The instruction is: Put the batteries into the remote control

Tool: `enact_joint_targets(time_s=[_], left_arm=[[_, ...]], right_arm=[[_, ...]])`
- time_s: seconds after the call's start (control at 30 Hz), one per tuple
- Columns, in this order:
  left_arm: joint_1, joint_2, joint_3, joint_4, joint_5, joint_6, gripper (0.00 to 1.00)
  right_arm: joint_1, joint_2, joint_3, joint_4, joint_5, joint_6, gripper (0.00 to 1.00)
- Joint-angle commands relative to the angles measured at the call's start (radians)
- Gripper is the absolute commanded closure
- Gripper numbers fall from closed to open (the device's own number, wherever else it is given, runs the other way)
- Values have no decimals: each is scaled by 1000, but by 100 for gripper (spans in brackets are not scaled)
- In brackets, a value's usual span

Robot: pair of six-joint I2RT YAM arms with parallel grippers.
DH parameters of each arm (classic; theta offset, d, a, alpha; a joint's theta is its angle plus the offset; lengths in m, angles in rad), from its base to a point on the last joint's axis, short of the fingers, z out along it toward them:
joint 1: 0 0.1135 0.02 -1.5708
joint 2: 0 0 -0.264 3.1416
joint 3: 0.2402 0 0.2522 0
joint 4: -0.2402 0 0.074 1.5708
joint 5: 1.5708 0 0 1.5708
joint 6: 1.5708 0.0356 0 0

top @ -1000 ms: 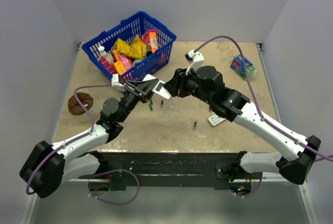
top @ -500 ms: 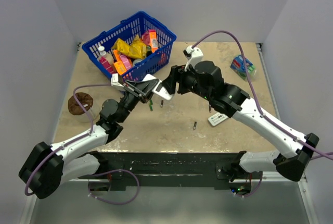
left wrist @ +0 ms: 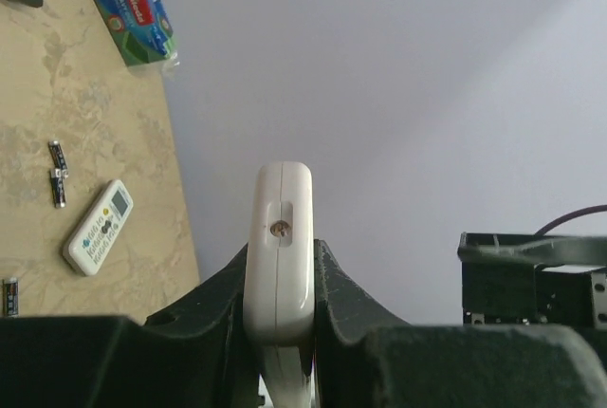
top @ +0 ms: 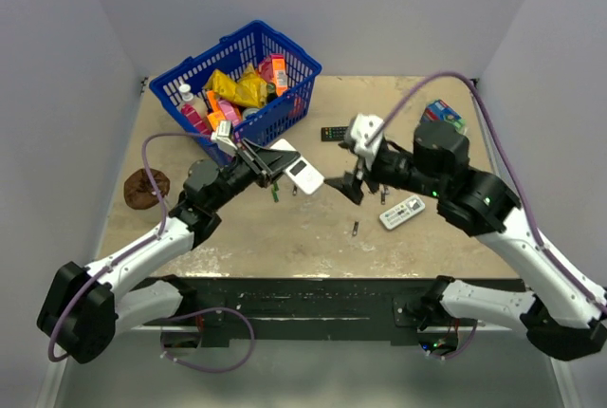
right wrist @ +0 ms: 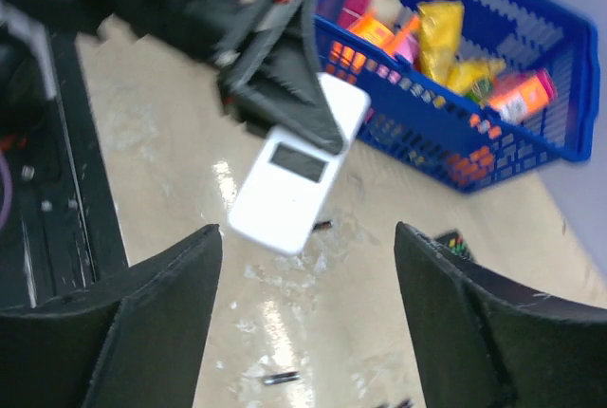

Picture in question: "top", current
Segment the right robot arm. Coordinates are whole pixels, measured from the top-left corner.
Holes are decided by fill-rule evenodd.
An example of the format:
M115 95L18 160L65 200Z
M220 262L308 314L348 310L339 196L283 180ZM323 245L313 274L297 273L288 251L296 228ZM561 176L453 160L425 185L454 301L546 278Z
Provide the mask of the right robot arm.
M417 327L480 320L525 334L559 361L597 354L606 344L605 288L547 247L531 230L522 200L501 178L470 166L469 139L447 122L429 121L414 130L411 151L387 139L366 147L380 122L364 115L351 121L340 147L357 156L356 168L325 184L355 204L363 199L364 185L372 192L386 185L435 198L440 216L499 255L528 287L505 291L439 276L405 307Z

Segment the white red remote control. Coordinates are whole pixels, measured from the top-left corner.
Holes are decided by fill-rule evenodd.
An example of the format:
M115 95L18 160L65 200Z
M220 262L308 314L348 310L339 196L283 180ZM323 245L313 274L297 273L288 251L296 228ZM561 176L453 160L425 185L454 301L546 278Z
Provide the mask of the white red remote control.
M313 195L323 185L324 176L305 157L299 155L286 169L285 174L299 191Z

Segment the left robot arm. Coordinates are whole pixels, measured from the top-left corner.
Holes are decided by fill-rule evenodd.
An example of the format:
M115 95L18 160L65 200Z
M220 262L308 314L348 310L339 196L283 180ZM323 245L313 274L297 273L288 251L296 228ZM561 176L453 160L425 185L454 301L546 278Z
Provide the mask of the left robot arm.
M160 318L189 323L196 301L176 281L136 286L171 260L207 241L221 223L219 210L247 187L266 188L300 158L293 148L272 149L244 140L232 161L221 167L211 159L193 163L176 205L163 209L149 232L101 260L81 267L61 266L37 319L49 337L47 355L55 349L79 363L96 359L122 330Z

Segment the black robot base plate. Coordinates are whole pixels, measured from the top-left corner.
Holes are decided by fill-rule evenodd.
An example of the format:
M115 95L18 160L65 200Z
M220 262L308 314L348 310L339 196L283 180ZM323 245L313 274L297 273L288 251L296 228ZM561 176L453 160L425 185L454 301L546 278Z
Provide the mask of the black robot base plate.
M453 320L423 311L432 279L231 278L166 276L184 291L184 314L203 310L202 343L231 340L371 341L416 345L419 332L434 332Z

